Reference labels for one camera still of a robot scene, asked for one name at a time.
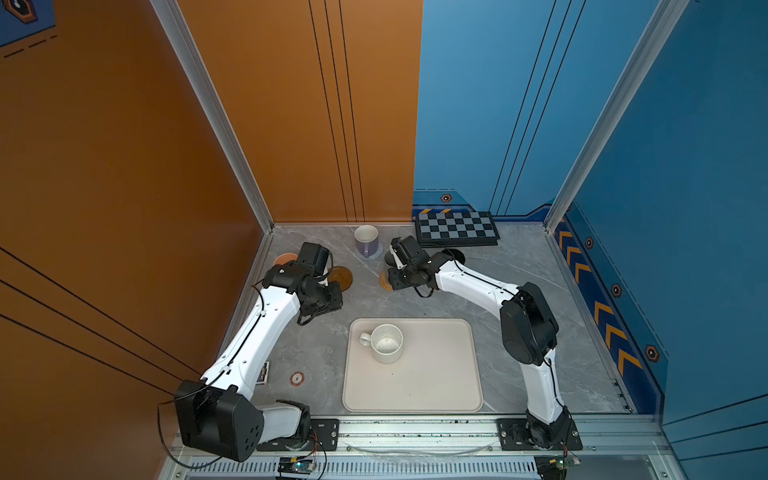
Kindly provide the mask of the grey woven round coaster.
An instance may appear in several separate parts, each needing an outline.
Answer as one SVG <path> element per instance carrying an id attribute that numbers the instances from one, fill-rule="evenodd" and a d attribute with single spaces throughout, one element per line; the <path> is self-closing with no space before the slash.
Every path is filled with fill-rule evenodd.
<path id="1" fill-rule="evenodd" d="M 359 250 L 354 251 L 355 255 L 363 261 L 377 259 L 383 254 L 383 252 L 384 247 L 382 244 L 378 244 L 376 250 L 371 252 L 369 256 L 363 255 Z"/>

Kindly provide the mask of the rattan woven round coaster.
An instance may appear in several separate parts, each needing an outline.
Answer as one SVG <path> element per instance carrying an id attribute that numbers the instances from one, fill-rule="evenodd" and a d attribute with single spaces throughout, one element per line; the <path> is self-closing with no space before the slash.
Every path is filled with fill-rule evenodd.
<path id="1" fill-rule="evenodd" d="M 379 284 L 384 290 L 389 292 L 393 291 L 393 287 L 389 281 L 387 270 L 382 271 L 381 274 L 379 275 Z"/>

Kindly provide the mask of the black mug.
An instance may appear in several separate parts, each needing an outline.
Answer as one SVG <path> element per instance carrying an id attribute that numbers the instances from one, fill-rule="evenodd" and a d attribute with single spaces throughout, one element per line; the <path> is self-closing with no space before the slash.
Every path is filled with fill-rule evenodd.
<path id="1" fill-rule="evenodd" d="M 462 265 L 466 263 L 465 255 L 458 249 L 447 248 L 444 250 L 444 253 L 448 255 L 453 261 L 456 261 Z"/>

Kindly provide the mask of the orange mug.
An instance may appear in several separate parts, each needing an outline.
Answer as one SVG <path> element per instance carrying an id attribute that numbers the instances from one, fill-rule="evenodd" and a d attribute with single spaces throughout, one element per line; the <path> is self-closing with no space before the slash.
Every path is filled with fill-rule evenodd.
<path id="1" fill-rule="evenodd" d="M 291 261 L 296 261 L 297 259 L 298 259 L 298 255 L 296 253 L 291 253 L 291 252 L 284 253 L 279 255 L 274 260 L 274 265 L 284 265 Z"/>

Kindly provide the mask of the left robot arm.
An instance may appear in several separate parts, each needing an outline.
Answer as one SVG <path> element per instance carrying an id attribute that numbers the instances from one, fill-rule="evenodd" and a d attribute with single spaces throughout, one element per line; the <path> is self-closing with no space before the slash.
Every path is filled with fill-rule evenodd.
<path id="1" fill-rule="evenodd" d="M 240 462 L 261 444 L 308 441 L 309 407 L 292 401 L 256 405 L 254 387 L 292 321 L 304 326 L 343 305 L 338 282 L 295 263 L 271 268 L 257 284 L 254 308 L 230 344 L 198 381 L 183 381 L 171 401 L 184 446 Z"/>

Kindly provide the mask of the white speckled mug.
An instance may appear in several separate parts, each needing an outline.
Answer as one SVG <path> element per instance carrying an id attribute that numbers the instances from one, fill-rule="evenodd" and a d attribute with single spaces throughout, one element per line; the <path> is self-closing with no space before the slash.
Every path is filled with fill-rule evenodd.
<path id="1" fill-rule="evenodd" d="M 363 332 L 359 341 L 372 349 L 374 358 L 382 364 L 397 362 L 404 351 L 403 332 L 393 324 L 381 324 L 372 332 Z"/>

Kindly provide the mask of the white mug purple handle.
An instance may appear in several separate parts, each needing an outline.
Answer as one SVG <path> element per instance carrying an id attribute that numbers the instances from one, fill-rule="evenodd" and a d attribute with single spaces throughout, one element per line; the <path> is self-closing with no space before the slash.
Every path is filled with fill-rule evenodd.
<path id="1" fill-rule="evenodd" d="M 372 258 L 379 251 L 379 230 L 373 225 L 361 225 L 354 231 L 355 245 L 362 258 Z"/>

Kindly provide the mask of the brown wooden round coaster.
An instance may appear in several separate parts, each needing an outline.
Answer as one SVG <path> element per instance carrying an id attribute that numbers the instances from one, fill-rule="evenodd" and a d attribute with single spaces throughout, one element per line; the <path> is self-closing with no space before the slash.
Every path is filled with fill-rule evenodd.
<path id="1" fill-rule="evenodd" d="M 341 291 L 346 291 L 353 283 L 353 274 L 347 267 L 334 266 L 330 270 L 327 280 L 329 283 L 337 282 Z"/>

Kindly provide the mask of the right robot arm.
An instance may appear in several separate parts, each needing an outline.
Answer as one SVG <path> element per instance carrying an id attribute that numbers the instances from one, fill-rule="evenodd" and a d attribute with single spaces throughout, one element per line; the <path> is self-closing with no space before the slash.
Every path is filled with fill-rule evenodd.
<path id="1" fill-rule="evenodd" d="M 499 321 L 503 347 L 520 365 L 527 392 L 525 440 L 541 450 L 569 450 L 576 429 L 556 372 L 559 325 L 541 289 L 531 282 L 519 286 L 488 277 L 446 252 L 408 260 L 390 252 L 385 262 L 392 289 L 427 286 L 432 293 L 451 293 Z"/>

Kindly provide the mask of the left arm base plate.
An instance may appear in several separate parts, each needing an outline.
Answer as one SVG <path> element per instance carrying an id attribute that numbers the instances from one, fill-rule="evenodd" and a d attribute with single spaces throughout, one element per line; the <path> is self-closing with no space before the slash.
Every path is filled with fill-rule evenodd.
<path id="1" fill-rule="evenodd" d="M 306 440 L 275 439 L 259 444 L 257 450 L 259 452 L 310 452 L 315 448 L 315 441 L 319 441 L 320 451 L 334 452 L 338 448 L 339 427 L 338 418 L 312 418 Z"/>

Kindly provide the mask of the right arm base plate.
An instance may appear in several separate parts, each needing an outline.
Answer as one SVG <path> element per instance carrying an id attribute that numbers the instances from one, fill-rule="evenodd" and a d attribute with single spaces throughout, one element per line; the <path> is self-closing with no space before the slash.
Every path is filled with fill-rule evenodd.
<path id="1" fill-rule="evenodd" d="M 503 451 L 581 451 L 583 444 L 575 421 L 565 415 L 547 425 L 539 420 L 500 418 L 496 428 Z"/>

